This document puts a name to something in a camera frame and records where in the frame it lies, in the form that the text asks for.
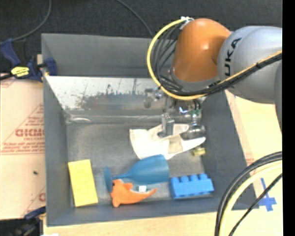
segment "kuka logo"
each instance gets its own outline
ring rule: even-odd
[[[18,137],[27,137],[27,136],[44,136],[44,129],[31,128],[31,129],[17,129],[15,130],[15,135]]]
[[[236,44],[241,40],[241,38],[235,39],[233,40],[233,42],[231,43],[231,47],[232,49],[229,49],[226,53],[227,57],[225,58],[225,64],[224,67],[226,68],[226,72],[225,75],[226,76],[230,76],[231,75],[231,56],[236,48]]]

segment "black floor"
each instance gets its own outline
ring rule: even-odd
[[[283,0],[122,0],[141,18],[116,0],[52,0],[45,24],[26,38],[25,55],[41,52],[42,32],[150,37],[180,16],[206,17],[236,30],[247,25],[282,27]],[[0,42],[36,28],[48,12],[49,0],[0,0]],[[0,71],[10,63],[0,52]],[[0,236],[23,221],[0,221]]]

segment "clamp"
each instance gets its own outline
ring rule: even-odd
[[[53,58],[46,58],[42,64],[37,64],[34,59],[30,59],[25,66],[21,65],[21,61],[14,51],[12,38],[3,42],[0,49],[4,57],[11,62],[11,75],[17,79],[42,82],[43,73],[41,68],[46,68],[49,75],[57,75],[57,65]]]
[[[41,216],[46,213],[46,207],[40,207],[30,213],[26,214],[23,218],[24,223],[17,228],[15,228],[12,232],[10,232],[9,236],[28,236],[32,235],[33,231],[37,231],[37,235],[43,234],[43,222]]]

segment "blue lego brick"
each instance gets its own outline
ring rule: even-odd
[[[203,173],[172,177],[170,179],[170,191],[173,199],[181,199],[210,194],[214,191],[214,187],[212,180]]]

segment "blue clamp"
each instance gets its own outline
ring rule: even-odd
[[[191,198],[210,194],[213,183],[205,173],[170,178],[170,191],[173,199]]]
[[[36,64],[34,60],[31,59],[26,64],[26,67],[18,67],[21,61],[13,49],[12,38],[3,42],[0,49],[4,57],[11,62],[11,73],[17,79],[30,79],[42,82],[43,75],[40,70],[42,67],[48,68],[49,75],[57,75],[57,65],[53,58],[47,58],[42,64]]]
[[[42,215],[44,213],[46,213],[46,207],[45,206],[27,213],[24,216],[24,219],[25,220],[31,220],[31,219],[34,219],[34,218],[36,218],[36,217],[38,217],[38,216],[40,216],[40,215]]]

